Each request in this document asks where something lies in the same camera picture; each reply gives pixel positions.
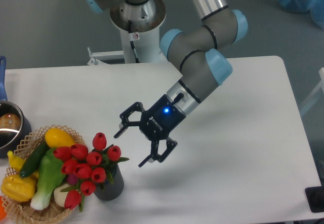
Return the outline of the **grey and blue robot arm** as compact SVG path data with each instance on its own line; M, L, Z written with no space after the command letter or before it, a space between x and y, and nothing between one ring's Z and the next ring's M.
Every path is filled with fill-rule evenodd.
M233 71L219 49L242 39L248 30L244 14L229 9L226 0L192 1L201 27L160 35L166 17L162 0L86 0L96 13L110 11L120 31L125 63L157 62L163 54L182 75L150 109L136 102L120 115L119 134L137 126L151 142L146 162L164 161L177 146L170 132Z

